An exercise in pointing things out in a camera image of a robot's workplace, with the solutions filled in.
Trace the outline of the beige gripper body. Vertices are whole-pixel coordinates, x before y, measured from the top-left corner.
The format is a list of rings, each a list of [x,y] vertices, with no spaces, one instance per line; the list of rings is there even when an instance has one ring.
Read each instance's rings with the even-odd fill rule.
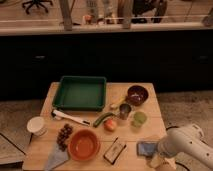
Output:
[[[159,140],[159,137],[157,135],[152,135],[147,138],[148,142],[152,142],[155,145],[158,144],[158,140]],[[147,165],[151,168],[157,169],[165,164],[168,164],[168,161],[158,153],[157,147],[154,147],[154,152],[148,158]]]

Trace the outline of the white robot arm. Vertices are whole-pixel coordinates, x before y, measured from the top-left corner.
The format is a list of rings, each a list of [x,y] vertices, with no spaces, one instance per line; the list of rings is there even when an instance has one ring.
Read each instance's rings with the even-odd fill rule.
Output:
[[[148,166],[156,171],[175,171],[168,158],[183,152],[190,155],[213,171],[213,148],[205,144],[203,130],[196,124],[171,128],[157,142],[157,152]]]

